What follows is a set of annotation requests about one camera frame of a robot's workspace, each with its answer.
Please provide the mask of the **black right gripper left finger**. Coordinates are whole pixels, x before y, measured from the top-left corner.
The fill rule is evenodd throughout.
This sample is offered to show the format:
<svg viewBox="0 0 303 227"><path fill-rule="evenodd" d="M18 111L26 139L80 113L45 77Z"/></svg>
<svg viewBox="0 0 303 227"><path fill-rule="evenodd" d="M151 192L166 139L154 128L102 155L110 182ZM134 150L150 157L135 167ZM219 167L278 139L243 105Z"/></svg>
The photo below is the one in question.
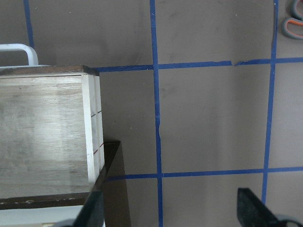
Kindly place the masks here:
<svg viewBox="0 0 303 227"><path fill-rule="evenodd" d="M75 219L74 227L103 227L105 225L102 191L91 192Z"/></svg>

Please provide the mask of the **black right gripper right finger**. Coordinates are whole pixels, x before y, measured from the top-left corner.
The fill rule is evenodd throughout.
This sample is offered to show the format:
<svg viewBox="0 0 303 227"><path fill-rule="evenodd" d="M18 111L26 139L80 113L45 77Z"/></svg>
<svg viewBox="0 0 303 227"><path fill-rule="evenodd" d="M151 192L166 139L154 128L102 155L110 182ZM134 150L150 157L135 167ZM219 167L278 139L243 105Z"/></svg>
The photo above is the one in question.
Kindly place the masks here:
<svg viewBox="0 0 303 227"><path fill-rule="evenodd" d="M242 227L284 226L249 188L237 191L237 218Z"/></svg>

